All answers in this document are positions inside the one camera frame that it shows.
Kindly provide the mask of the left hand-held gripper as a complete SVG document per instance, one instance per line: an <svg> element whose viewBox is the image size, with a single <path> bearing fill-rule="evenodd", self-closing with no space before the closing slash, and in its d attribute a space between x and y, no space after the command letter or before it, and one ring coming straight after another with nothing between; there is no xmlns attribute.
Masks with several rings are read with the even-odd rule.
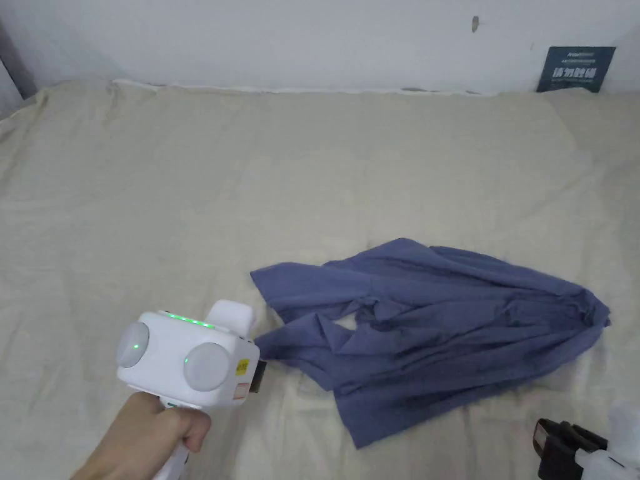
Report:
<svg viewBox="0 0 640 480"><path fill-rule="evenodd" d="M157 396L166 408L207 413L242 405L259 391L266 363L249 339L254 310L218 300L199 321L145 312L119 341L117 376L130 388Z"/></svg>

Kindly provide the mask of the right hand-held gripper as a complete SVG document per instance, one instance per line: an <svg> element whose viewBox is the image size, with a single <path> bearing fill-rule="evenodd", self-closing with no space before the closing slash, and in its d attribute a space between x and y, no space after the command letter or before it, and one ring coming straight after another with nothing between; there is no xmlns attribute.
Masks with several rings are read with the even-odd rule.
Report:
<svg viewBox="0 0 640 480"><path fill-rule="evenodd" d="M577 424L538 419L534 428L534 451L541 458L538 478L639 479L639 406L612 407L609 426L607 440Z"/></svg>

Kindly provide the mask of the person's left hand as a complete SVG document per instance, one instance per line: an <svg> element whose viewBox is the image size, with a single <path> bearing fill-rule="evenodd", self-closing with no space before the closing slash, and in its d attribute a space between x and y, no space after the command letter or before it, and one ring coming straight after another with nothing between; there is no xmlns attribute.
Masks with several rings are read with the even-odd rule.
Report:
<svg viewBox="0 0 640 480"><path fill-rule="evenodd" d="M182 445L198 453L211 418L197 409L166 409L157 396L132 394L72 479L152 479Z"/></svg>

